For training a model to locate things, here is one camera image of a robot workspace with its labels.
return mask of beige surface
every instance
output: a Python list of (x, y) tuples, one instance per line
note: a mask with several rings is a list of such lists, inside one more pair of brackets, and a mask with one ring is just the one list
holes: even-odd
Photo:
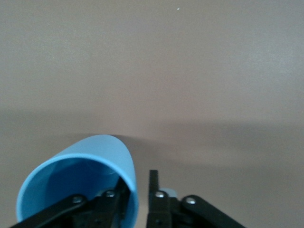
[(304, 227), (304, 1), (2, 1), (0, 221), (40, 163), (119, 135), (248, 228)]

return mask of screw head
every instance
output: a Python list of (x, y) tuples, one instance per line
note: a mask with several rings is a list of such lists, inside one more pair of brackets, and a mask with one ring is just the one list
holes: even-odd
[(114, 192), (114, 191), (111, 191), (111, 190), (110, 190), (110, 191), (107, 191), (107, 192), (106, 192), (106, 196), (107, 196), (107, 197), (114, 197), (114, 196), (115, 196), (115, 192)]
[(81, 203), (83, 198), (81, 196), (74, 196), (73, 203)]
[(187, 197), (187, 198), (186, 198), (186, 202), (187, 202), (188, 204), (195, 204), (195, 203), (196, 203), (195, 199), (192, 198), (192, 197)]
[(164, 195), (164, 193), (162, 191), (157, 191), (155, 193), (155, 196), (158, 197), (158, 198), (164, 198), (165, 197), (165, 195)]

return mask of blue cup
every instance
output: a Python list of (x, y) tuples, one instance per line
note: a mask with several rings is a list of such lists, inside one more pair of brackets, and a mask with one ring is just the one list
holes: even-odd
[(130, 190), (122, 228), (133, 228), (138, 213), (134, 165), (126, 146), (110, 135), (83, 139), (39, 165), (21, 186), (17, 219), (22, 221), (72, 194), (91, 200), (114, 188), (119, 177)]

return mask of cup rim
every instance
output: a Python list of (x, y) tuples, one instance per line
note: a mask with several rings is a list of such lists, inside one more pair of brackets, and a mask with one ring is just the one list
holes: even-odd
[(52, 157), (50, 159), (48, 159), (47, 161), (45, 161), (44, 163), (40, 164), (37, 168), (35, 168), (30, 174), (29, 176), (25, 179), (25, 181), (23, 182), (20, 191), (18, 193), (17, 196), (17, 202), (16, 202), (16, 214), (17, 214), (17, 220), (20, 222), (24, 219), (23, 215), (22, 215), (22, 202), (23, 202), (23, 197), (24, 197), (24, 193), (29, 185), (29, 183), (33, 180), (33, 178), (41, 171), (43, 170), (45, 167), (58, 162), (58, 161), (62, 161), (65, 159), (71, 159), (71, 158), (80, 158), (80, 159), (88, 159), (88, 160), (92, 160), (92, 161), (96, 161), (99, 162), (103, 165), (106, 165), (108, 167), (110, 167), (111, 169), (113, 169), (120, 177), (122, 177), (122, 179), (125, 181), (126, 185), (128, 186), (130, 193), (133, 195), (134, 197), (134, 202), (138, 202), (137, 196), (136, 196), (136, 183), (134, 183), (132, 181), (132, 179), (126, 175), (126, 173), (124, 172), (124, 170), (122, 168), (120, 168), (118, 165), (116, 165), (114, 162), (105, 159), (103, 157), (97, 156), (97, 155), (93, 155), (93, 154), (88, 154), (88, 153), (69, 153), (69, 154), (62, 154), (62, 155), (58, 155), (55, 157)]

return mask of black metal bracket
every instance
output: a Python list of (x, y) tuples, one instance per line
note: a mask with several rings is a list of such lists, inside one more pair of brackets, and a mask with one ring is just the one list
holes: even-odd
[(91, 201), (83, 195), (69, 196), (11, 228), (119, 228), (129, 196), (120, 178), (115, 188)]
[(150, 171), (149, 214), (146, 228), (245, 228), (201, 197), (179, 201), (159, 189), (158, 171)]

